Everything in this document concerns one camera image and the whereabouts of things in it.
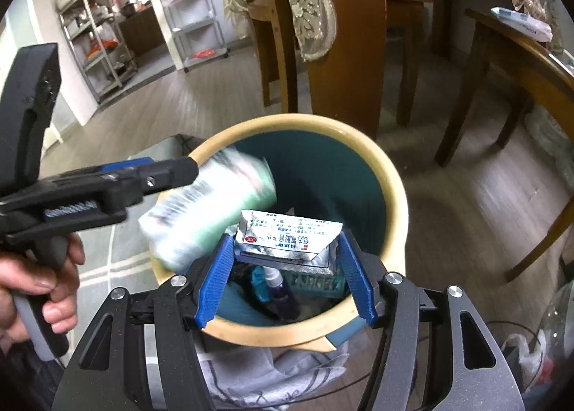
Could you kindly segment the person's left hand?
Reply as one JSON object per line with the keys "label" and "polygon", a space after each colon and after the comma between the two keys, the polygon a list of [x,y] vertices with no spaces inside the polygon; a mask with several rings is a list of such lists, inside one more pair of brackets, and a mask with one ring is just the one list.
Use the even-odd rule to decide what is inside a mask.
{"label": "person's left hand", "polygon": [[86,260],[82,239],[77,233],[67,237],[67,259],[61,270],[38,266],[23,256],[1,253],[1,350],[6,353],[16,343],[29,340],[29,334],[13,302],[12,292],[49,296],[42,313],[54,333],[68,333],[78,323],[78,266]]}

